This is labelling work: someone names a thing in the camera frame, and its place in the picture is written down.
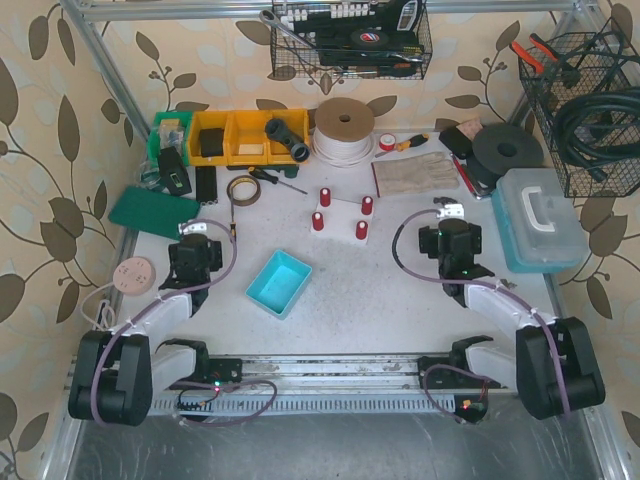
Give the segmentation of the small orange-black screwdriver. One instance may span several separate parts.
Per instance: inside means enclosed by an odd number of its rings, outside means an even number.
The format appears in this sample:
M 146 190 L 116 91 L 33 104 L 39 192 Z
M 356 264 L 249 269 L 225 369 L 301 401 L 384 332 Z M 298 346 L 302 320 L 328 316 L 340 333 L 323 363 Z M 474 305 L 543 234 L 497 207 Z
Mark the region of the small orange-black screwdriver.
M 235 220 L 235 204 L 234 204 L 233 197 L 229 197 L 229 202 L 230 202 L 230 216 L 231 216 L 230 231 L 234 241 L 237 241 L 237 228 L 236 228 L 237 225 Z

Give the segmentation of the large red spring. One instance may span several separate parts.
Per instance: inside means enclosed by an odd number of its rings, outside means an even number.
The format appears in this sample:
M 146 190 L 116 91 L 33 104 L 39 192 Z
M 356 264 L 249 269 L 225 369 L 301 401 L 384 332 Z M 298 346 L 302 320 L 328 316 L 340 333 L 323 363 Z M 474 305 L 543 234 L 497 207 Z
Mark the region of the large red spring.
M 366 221 L 361 220 L 355 227 L 355 238 L 359 241 L 365 241 L 368 238 L 369 225 Z
M 371 196 L 364 196 L 361 201 L 361 214 L 371 216 L 373 214 L 374 201 Z
M 329 188 L 322 188 L 319 192 L 319 203 L 323 208 L 328 208 L 331 205 L 331 190 Z

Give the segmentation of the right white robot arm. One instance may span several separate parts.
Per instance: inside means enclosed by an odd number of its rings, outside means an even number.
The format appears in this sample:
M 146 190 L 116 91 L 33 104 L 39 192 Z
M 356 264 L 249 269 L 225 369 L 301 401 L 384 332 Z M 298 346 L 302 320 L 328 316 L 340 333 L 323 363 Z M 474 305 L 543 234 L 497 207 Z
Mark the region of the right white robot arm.
M 496 383 L 517 392 L 525 410 L 542 420 L 600 405 L 604 380 L 586 325 L 576 317 L 545 314 L 527 304 L 493 272 L 476 262 L 480 226 L 463 218 L 459 204 L 433 210 L 438 223 L 418 231 L 421 253 L 438 263 L 435 282 L 460 306 L 490 320 L 501 332 L 454 342 L 448 357 L 422 370 L 423 385 L 464 379 L 488 388 Z

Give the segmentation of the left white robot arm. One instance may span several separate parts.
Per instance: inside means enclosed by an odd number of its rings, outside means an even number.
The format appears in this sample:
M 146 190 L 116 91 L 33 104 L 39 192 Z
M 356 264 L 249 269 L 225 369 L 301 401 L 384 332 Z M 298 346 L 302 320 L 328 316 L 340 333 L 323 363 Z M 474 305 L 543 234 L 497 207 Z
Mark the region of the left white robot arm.
M 133 317 L 82 337 L 68 399 L 72 418 L 137 426 L 155 394 L 209 380 L 205 342 L 169 335 L 200 310 L 218 282 L 212 275 L 231 272 L 221 242 L 207 235 L 212 224 L 201 219 L 179 225 L 179 239 L 168 248 L 169 275 L 156 297 Z

